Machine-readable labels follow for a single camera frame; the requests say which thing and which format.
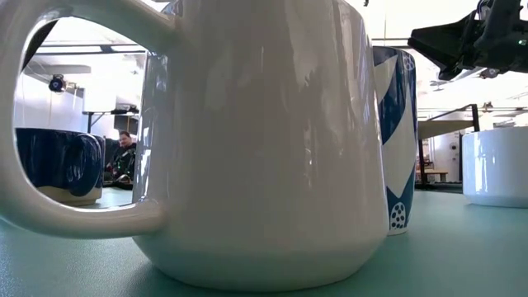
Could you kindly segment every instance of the teal floor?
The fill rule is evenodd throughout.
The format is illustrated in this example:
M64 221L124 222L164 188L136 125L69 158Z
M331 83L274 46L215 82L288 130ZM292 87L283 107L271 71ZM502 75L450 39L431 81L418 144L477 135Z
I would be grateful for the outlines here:
M105 189L99 207L130 202ZM279 294L380 297L528 296L528 210L469 205L417 192L409 231L387 238L351 278ZM253 296L202 290L157 271L130 238L49 238L0 223L0 296Z

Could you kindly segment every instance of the giant white mug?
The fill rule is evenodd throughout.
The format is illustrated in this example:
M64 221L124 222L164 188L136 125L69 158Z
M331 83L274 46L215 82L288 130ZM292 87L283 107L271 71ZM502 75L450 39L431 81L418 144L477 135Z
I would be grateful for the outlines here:
M131 205L52 201L9 141L26 39L60 17L149 50ZM133 236L171 277L254 291L347 278L387 235L372 49L345 1L181 0L158 13L139 0L3 0L0 36L0 214L13 224Z
M528 127L486 130L462 138L464 195L474 204L528 207Z

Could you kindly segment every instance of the metal frame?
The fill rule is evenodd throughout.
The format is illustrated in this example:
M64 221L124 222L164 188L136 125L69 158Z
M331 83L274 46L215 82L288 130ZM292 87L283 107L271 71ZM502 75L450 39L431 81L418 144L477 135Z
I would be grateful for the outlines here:
M473 121L473 129L475 132L479 132L480 131L480 123L479 123L479 107L476 105L476 104L468 104L467 106L464 106L464 107L461 107L461 108L457 108L457 109L454 109L452 111L447 111L446 113L443 113L441 115L437 115L437 116L434 116L432 117L431 119L428 119L428 120L435 120L435 119L438 119L438 118L441 118L442 116L447 116L447 115L450 115L454 112L460 112L460 111L466 111L468 108L471 108L471 115L473 117L472 121ZM426 170L425 170L425 160L423 158L423 141L422 139L418 139L418 162L419 162L419 166L420 166L420 184L419 185L415 185L415 187L417 189L422 189L422 190L426 190L428 188L428 182L427 182L427 174L426 174Z
M62 56L62 55L87 55L87 54L144 54L145 49L141 50L115 50L113 47L116 46L138 46L137 44L98 44L98 45L42 45L45 39L48 37L50 32L53 30L57 21L51 21L43 25L32 37L27 47L26 54L24 56L24 63L22 70L26 68L27 64L33 59L34 56ZM71 53L37 53L39 48L58 48L58 47L99 47L100 52L71 52Z
M125 110L113 110L113 111L83 111L82 113L84 115L88 115L88 127L87 127L87 133L92 132L92 127L105 115L110 116L134 116L137 115L138 112L134 111L125 111Z
M412 50L413 48L408 46L407 45L407 40L408 38L403 38L403 37L399 37L399 38L373 38L372 39L372 44L374 46L387 46L387 47L391 47L391 48L395 48L395 49L399 49L399 50ZM378 43L379 42L389 42L389 44L383 44L383 45L379 45ZM404 45L392 45L392 43L396 42L396 43L399 43L401 41L405 41L405 44Z

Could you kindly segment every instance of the blue mug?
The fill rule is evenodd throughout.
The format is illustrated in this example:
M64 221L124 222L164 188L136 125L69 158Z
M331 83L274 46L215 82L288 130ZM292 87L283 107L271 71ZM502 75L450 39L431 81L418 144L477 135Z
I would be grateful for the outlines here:
M396 235L407 231L414 195L416 69L414 58L403 50L375 46L373 51L389 235Z
M90 205L101 198L104 139L79 132L16 128L16 146L30 182L49 198Z

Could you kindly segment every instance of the person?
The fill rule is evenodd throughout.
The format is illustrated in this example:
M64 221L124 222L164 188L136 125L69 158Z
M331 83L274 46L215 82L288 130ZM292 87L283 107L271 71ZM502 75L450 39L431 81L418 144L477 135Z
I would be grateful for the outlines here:
M130 133L119 133L120 147L114 152L112 161L106 165L106 180L128 182L134 179L134 162L136 144L132 141Z

